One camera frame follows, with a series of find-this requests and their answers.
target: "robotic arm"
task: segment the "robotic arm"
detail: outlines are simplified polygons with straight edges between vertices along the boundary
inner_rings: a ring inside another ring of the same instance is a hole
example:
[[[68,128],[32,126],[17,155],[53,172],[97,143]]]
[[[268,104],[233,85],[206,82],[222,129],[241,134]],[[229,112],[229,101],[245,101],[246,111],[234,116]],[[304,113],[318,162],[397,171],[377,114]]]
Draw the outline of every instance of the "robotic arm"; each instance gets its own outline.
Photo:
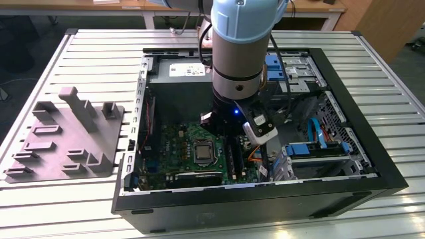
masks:
[[[257,97],[270,32],[289,0],[149,0],[169,8],[210,13],[213,109],[201,126],[214,135],[242,129],[253,145],[277,135]]]

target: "cpu socket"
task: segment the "cpu socket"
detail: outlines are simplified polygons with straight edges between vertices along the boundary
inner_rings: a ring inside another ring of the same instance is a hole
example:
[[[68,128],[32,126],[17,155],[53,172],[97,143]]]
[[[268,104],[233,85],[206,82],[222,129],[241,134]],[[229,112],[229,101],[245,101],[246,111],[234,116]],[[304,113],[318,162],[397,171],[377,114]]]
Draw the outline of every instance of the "cpu socket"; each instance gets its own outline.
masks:
[[[213,142],[197,141],[193,143],[193,163],[201,167],[206,167],[213,162]]]

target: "open computer tower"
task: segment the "open computer tower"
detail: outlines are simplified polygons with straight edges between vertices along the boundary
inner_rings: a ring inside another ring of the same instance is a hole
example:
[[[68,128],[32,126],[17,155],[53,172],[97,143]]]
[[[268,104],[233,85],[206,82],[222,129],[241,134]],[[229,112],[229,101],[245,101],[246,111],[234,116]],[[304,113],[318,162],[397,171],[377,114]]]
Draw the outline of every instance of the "open computer tower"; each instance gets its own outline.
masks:
[[[288,80],[293,106],[260,148],[200,126],[213,91],[197,52],[144,52],[112,206],[141,232],[332,217],[408,187],[322,50],[281,52],[290,79],[269,50],[260,96],[278,121]]]

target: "table leg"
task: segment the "table leg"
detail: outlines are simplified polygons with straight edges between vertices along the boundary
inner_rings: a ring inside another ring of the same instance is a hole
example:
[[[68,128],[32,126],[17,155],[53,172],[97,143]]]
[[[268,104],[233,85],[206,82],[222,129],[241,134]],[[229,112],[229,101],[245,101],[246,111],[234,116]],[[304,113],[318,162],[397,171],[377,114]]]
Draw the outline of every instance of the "table leg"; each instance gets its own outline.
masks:
[[[324,26],[321,27],[322,31],[333,31],[333,28],[338,22],[340,16],[341,16],[340,12],[334,12],[329,14],[325,20]]]
[[[57,16],[47,16],[52,25],[57,24]]]
[[[144,19],[145,19],[146,29],[154,29],[154,23],[153,23],[154,13],[153,13],[153,11],[144,11],[142,12],[142,16],[144,16]]]

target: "floor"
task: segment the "floor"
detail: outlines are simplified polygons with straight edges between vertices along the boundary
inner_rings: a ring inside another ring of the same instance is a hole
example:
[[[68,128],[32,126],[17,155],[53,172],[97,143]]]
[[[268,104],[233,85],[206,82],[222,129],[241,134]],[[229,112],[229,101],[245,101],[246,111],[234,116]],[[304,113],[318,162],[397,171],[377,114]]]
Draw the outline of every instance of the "floor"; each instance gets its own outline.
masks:
[[[25,103],[25,100],[31,94],[32,88],[36,84],[36,79],[40,77],[44,68],[48,64],[51,56],[56,50],[56,46],[60,43],[65,30],[68,28],[83,29],[144,29],[144,21],[141,17],[136,16],[85,16],[71,17],[60,16],[57,18],[59,24],[51,25],[45,16],[31,17],[40,38],[28,43],[27,47],[32,56],[35,57],[35,66],[24,73],[12,74],[0,68],[0,86],[11,95],[11,99],[7,102],[0,102],[0,143],[8,133],[8,130],[13,124],[13,120],[20,112],[20,109]],[[157,29],[168,29],[169,27],[181,27],[185,21],[185,17],[177,17],[170,19],[170,23],[166,23],[165,19],[156,17]],[[188,22],[188,28],[193,29],[197,22],[197,18],[192,17]],[[413,52],[406,46],[400,52],[397,58],[390,64],[392,69],[402,79],[412,92],[425,104],[425,84],[422,83],[425,76],[425,54]]]

